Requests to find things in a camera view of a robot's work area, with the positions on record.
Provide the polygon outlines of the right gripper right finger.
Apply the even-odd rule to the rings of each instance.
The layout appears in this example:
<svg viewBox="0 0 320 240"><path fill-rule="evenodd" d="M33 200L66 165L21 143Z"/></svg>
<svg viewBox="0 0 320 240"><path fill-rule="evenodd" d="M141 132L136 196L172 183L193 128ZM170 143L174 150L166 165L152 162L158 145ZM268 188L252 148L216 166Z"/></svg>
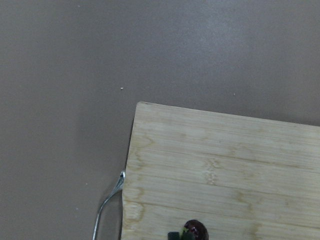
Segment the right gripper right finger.
<svg viewBox="0 0 320 240"><path fill-rule="evenodd" d="M184 232L182 234L182 240L194 240L194 234L191 232Z"/></svg>

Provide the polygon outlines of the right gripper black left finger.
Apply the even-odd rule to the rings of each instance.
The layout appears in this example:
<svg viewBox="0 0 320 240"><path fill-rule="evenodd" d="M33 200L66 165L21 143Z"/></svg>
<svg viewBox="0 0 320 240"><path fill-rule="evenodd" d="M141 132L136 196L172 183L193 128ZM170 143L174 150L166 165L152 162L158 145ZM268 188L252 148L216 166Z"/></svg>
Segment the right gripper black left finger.
<svg viewBox="0 0 320 240"><path fill-rule="evenodd" d="M167 234L167 240L180 240L180 233L177 231L171 231Z"/></svg>

